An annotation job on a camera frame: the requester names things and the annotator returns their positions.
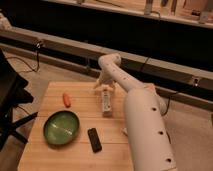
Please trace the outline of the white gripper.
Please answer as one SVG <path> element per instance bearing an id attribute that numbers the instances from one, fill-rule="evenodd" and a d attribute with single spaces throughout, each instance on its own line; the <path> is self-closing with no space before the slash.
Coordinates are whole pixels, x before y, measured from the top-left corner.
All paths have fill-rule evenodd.
<path id="1" fill-rule="evenodd" d="M 100 87 L 100 85 L 108 85 L 110 87 L 114 87 L 114 80 L 108 75 L 101 74 L 98 78 L 98 82 L 94 84 L 93 89 L 97 89 L 98 87 Z M 108 86 L 104 88 L 104 91 L 111 92 L 112 90 Z"/>

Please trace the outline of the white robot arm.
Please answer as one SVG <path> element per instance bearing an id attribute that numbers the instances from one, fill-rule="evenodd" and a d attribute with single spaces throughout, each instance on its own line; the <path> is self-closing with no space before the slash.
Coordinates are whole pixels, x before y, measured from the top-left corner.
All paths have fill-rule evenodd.
<path id="1" fill-rule="evenodd" d="M 101 73 L 95 87 L 117 82 L 127 92 L 124 117 L 134 171 L 178 171 L 163 121 L 164 100 L 120 68 L 119 54 L 103 55 L 98 64 Z"/>

